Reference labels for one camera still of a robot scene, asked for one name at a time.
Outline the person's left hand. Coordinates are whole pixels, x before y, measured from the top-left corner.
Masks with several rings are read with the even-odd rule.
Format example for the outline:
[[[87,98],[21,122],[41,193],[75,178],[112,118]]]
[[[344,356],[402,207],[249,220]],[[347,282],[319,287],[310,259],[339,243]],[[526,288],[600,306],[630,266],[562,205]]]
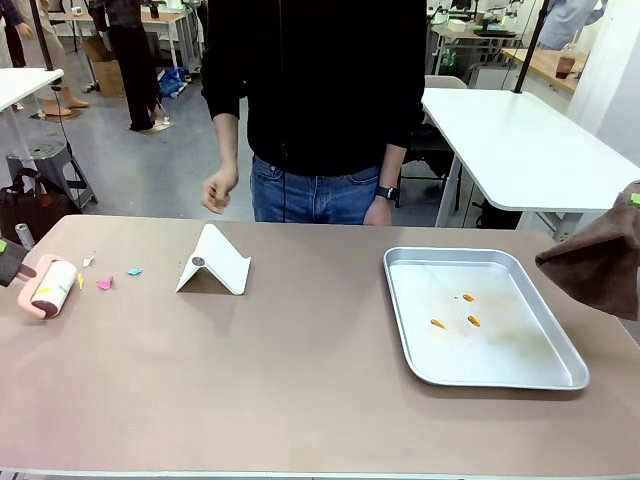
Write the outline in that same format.
[[[385,198],[376,196],[366,211],[363,224],[368,226],[391,226],[391,202]]]

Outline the person's right hand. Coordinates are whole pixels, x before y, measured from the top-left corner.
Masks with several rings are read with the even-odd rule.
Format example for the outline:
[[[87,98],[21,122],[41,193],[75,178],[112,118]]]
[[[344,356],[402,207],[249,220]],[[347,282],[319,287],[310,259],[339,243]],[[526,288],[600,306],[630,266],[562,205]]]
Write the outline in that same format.
[[[214,214],[222,214],[230,202],[230,194],[238,178],[236,166],[221,166],[203,184],[202,205]]]

